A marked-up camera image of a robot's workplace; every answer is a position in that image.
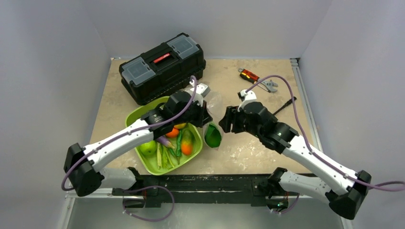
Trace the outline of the clear zip top bag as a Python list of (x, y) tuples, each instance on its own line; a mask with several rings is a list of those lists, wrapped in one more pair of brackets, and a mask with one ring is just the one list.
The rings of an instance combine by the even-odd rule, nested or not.
[[(220, 132), (222, 134), (222, 140), (223, 140), (224, 132), (223, 132), (222, 128), (219, 126), (219, 121), (223, 118), (224, 112), (225, 112), (225, 106), (223, 104), (223, 98), (222, 98), (222, 96), (221, 96), (221, 94), (219, 92), (210, 91), (208, 93), (208, 95), (205, 97), (205, 100), (207, 102), (208, 112), (213, 117), (213, 120), (210, 123), (213, 123), (218, 127), (218, 129), (220, 130)], [(206, 125), (203, 126), (202, 136), (203, 136), (203, 132), (204, 132), (204, 129), (205, 129)]]

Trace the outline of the toy bok choy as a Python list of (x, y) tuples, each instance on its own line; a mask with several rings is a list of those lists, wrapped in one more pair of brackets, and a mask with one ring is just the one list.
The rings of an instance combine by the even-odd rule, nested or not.
[(218, 148), (222, 141), (222, 134), (218, 127), (209, 123), (205, 126), (204, 132), (204, 141), (210, 148)]

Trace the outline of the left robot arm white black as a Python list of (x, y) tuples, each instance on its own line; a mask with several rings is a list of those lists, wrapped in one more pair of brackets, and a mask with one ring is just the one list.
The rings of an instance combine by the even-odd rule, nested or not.
[(61, 188), (74, 190), (80, 197), (100, 188), (119, 188), (130, 195), (142, 190), (141, 176), (136, 169), (108, 168), (107, 164), (133, 148), (153, 142), (169, 133), (175, 125), (189, 123), (203, 127), (211, 122), (208, 113), (207, 93), (177, 91), (153, 107), (143, 106), (139, 119), (123, 130), (96, 143), (68, 148)]

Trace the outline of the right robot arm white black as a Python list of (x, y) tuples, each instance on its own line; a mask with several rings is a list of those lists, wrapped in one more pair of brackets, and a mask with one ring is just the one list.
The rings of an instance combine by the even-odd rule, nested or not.
[(307, 145), (297, 130), (279, 122), (260, 102), (243, 108), (228, 106), (219, 122), (226, 133), (247, 132), (257, 137), (268, 149), (276, 151), (303, 165), (314, 177), (301, 176), (290, 171), (268, 181), (274, 194), (296, 192), (322, 202), (339, 216), (353, 220), (368, 194), (367, 185), (372, 176), (340, 165), (311, 145)]

